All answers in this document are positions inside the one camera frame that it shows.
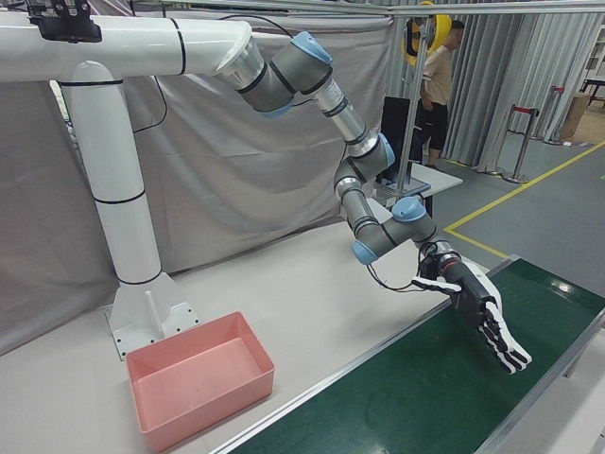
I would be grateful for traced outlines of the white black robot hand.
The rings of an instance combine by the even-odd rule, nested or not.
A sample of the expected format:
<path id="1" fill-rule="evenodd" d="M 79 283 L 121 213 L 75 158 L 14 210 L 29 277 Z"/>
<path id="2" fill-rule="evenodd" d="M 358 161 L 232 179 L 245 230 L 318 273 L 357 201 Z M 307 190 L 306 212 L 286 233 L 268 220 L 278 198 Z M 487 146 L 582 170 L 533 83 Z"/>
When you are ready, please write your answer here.
<path id="1" fill-rule="evenodd" d="M 486 273 L 474 263 L 453 258 L 438 267 L 438 275 L 421 274 L 411 284 L 448 295 L 458 315 L 483 336 L 500 366 L 510 375 L 524 371 L 532 357 L 509 331 L 500 292 Z"/>

